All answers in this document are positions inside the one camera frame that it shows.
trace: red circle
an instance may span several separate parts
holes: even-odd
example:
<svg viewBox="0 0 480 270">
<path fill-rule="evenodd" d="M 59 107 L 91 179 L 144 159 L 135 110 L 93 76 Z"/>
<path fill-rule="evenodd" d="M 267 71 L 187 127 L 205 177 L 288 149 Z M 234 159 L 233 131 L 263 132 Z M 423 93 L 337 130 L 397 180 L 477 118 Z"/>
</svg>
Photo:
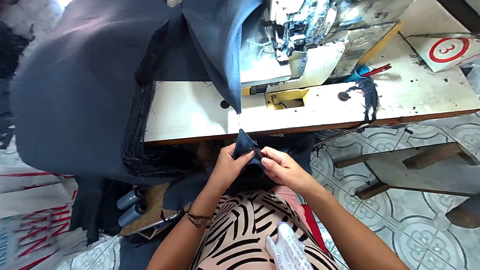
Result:
<svg viewBox="0 0 480 270">
<path fill-rule="evenodd" d="M 447 40 L 450 40 L 450 39 L 459 39 L 463 42 L 463 48 L 462 50 L 457 53 L 456 55 L 450 57 L 450 58 L 447 58 L 447 59 L 439 59 L 439 58 L 436 58 L 434 55 L 433 55 L 433 52 L 435 51 L 435 49 L 444 41 L 447 41 Z M 450 62 L 450 61 L 453 61 L 455 59 L 458 59 L 460 56 L 464 55 L 465 52 L 468 50 L 468 48 L 470 47 L 470 42 L 467 38 L 464 38 L 464 37 L 459 37 L 459 38 L 453 38 L 453 37 L 448 37 L 448 38 L 442 38 L 440 39 L 439 41 L 437 41 L 433 46 L 432 48 L 430 49 L 430 52 L 428 54 L 428 56 L 430 57 L 430 59 L 434 62 L 437 62 L 437 63 L 446 63 L 446 62 Z"/>
</svg>

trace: metal plate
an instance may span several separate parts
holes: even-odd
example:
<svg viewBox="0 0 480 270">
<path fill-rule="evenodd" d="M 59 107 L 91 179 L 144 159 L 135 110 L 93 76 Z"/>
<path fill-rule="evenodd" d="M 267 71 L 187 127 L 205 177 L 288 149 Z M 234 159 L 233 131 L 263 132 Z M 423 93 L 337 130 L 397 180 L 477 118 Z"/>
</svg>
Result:
<svg viewBox="0 0 480 270">
<path fill-rule="evenodd" d="M 375 46 L 394 26 L 395 23 L 386 23 L 330 33 L 326 38 L 326 40 L 330 42 L 342 40 L 345 36 L 349 39 L 345 47 L 345 52 L 338 61 L 338 65 L 333 70 L 330 78 L 350 75 L 360 58 Z"/>
<path fill-rule="evenodd" d="M 342 1 L 330 32 L 398 20 L 413 0 Z"/>
</svg>

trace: navy fabric piece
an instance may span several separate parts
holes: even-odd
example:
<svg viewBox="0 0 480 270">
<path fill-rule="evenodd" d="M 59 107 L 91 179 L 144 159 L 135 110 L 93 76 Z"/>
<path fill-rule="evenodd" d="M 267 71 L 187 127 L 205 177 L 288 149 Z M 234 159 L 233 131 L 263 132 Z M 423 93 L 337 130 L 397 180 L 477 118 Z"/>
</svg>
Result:
<svg viewBox="0 0 480 270">
<path fill-rule="evenodd" d="M 144 93 L 139 84 L 210 78 L 239 112 L 240 72 L 235 57 L 240 28 L 260 2 L 186 0 L 170 8 L 161 0 L 72 1 L 58 27 L 25 59 L 11 84 L 22 160 L 48 172 L 132 184 L 161 184 L 183 177 L 193 169 L 192 160 L 173 164 L 156 159 L 158 152 L 138 151 L 148 116 L 144 111 L 153 99 L 152 90 Z M 152 36 L 159 29 L 166 31 L 166 38 L 155 44 Z M 163 52 L 161 59 L 147 54 L 149 44 L 161 47 L 155 50 Z M 145 59 L 143 68 L 150 70 L 137 77 Z M 132 144 L 135 147 L 128 150 L 134 155 L 123 156 L 125 146 Z M 160 156 L 175 153 L 164 147 Z M 124 162 L 130 161 L 135 166 L 126 170 Z M 142 171 L 135 173 L 135 168 Z"/>
<path fill-rule="evenodd" d="M 241 113 L 241 26 L 262 0 L 183 0 L 194 43 L 222 97 Z"/>
<path fill-rule="evenodd" d="M 120 154 L 133 75 L 168 9 L 158 0 L 74 0 L 66 7 L 11 83 L 25 163 L 48 172 L 133 178 Z"/>
<path fill-rule="evenodd" d="M 286 134 L 284 137 L 265 136 L 257 138 L 259 148 L 269 146 L 288 153 L 306 172 L 312 174 L 310 153 L 313 150 L 313 133 Z M 246 151 L 257 146 L 248 134 L 240 130 L 233 158 L 238 158 Z M 264 174 L 260 166 L 260 157 L 255 157 L 242 169 L 225 194 L 236 194 L 247 190 L 269 190 L 277 183 Z M 163 197 L 165 209 L 179 211 L 189 202 L 194 201 L 205 187 L 213 168 L 198 172 L 189 177 L 173 182 Z"/>
<path fill-rule="evenodd" d="M 249 150 L 260 150 L 258 148 L 258 144 L 256 141 L 252 140 L 248 134 L 246 134 L 243 129 L 239 130 L 239 135 L 237 136 L 237 142 L 235 144 L 235 151 L 233 152 L 233 159 L 236 160 L 238 159 L 241 155 L 246 153 Z M 262 170 L 265 170 L 265 166 L 262 165 L 262 162 L 260 161 L 261 158 L 258 156 L 258 154 L 255 154 L 253 159 L 247 163 L 247 165 L 250 164 L 257 164 L 262 168 Z"/>
<path fill-rule="evenodd" d="M 117 200 L 132 190 L 132 185 L 111 179 L 76 176 L 78 193 L 72 206 L 70 231 L 87 231 L 87 245 L 98 241 L 98 233 L 114 236 L 120 233 L 118 218 L 124 212 Z"/>
<path fill-rule="evenodd" d="M 163 195 L 163 208 L 180 211 L 193 202 L 207 184 L 213 168 L 202 170 L 181 180 L 172 182 Z"/>
</svg>

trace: sewing machine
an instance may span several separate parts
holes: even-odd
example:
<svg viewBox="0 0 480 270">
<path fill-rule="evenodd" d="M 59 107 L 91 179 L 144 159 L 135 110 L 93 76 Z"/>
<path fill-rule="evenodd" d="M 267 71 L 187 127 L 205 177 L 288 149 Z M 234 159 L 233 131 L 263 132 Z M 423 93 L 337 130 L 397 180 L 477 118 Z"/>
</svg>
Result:
<svg viewBox="0 0 480 270">
<path fill-rule="evenodd" d="M 243 24 L 242 94 L 317 86 L 327 78 L 350 75 L 412 2 L 268 1 Z"/>
<path fill-rule="evenodd" d="M 412 0 L 349 0 L 335 2 L 336 6 L 330 2 L 321 6 L 323 1 L 319 0 L 317 7 L 312 7 L 312 2 L 290 1 L 284 9 L 279 0 L 273 9 L 275 15 L 270 5 L 268 16 L 265 9 L 258 9 L 256 20 L 251 16 L 244 22 L 240 80 L 245 93 L 241 97 L 241 114 L 231 107 L 221 107 L 223 98 L 210 83 L 157 82 L 145 132 L 146 145 L 235 138 L 240 128 L 251 135 L 278 135 L 358 126 L 364 120 L 363 94 L 351 91 L 347 99 L 339 96 L 355 82 L 324 84 L 329 78 L 341 80 L 351 74 L 358 63 L 393 66 L 371 76 L 377 84 L 379 103 L 377 120 L 372 125 L 420 122 L 480 110 L 477 95 L 458 67 L 434 73 L 398 34 L 399 19 L 404 19 L 402 14 Z M 315 32 L 318 39 L 309 40 L 306 32 L 291 28 L 292 24 L 297 25 L 298 17 L 290 15 L 290 8 L 300 7 L 297 10 L 302 13 L 306 3 L 324 11 L 315 13 L 319 19 L 314 25 L 322 26 Z M 428 28 L 459 24 L 434 0 L 415 3 L 414 12 L 404 19 L 407 30 L 417 25 Z M 331 9 L 336 10 L 336 15 L 330 27 L 324 22 L 332 21 L 330 14 L 335 13 Z M 418 11 L 428 16 L 428 23 L 422 16 L 411 16 Z M 269 21 L 265 18 L 270 18 L 270 22 L 275 18 L 275 23 L 283 24 L 272 27 L 273 33 L 268 34 Z M 323 25 L 330 30 L 322 30 Z M 276 39 L 275 31 L 285 26 L 294 30 L 287 35 L 292 37 L 293 49 L 283 39 L 285 36 L 278 36 L 282 42 Z"/>
</svg>

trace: fabric pile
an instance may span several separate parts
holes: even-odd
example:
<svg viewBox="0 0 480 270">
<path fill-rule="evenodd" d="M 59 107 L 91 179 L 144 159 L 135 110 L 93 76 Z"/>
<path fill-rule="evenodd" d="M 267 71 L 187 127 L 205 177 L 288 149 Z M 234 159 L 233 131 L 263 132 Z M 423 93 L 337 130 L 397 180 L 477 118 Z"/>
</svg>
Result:
<svg viewBox="0 0 480 270">
<path fill-rule="evenodd" d="M 18 66 L 18 59 L 30 43 L 0 22 L 0 149 L 7 149 L 13 137 L 9 85 Z"/>
<path fill-rule="evenodd" d="M 153 82 L 212 81 L 240 113 L 241 26 L 261 3 L 72 1 L 12 81 L 22 159 L 131 184 L 187 176 L 195 165 L 185 147 L 143 149 Z"/>
</svg>

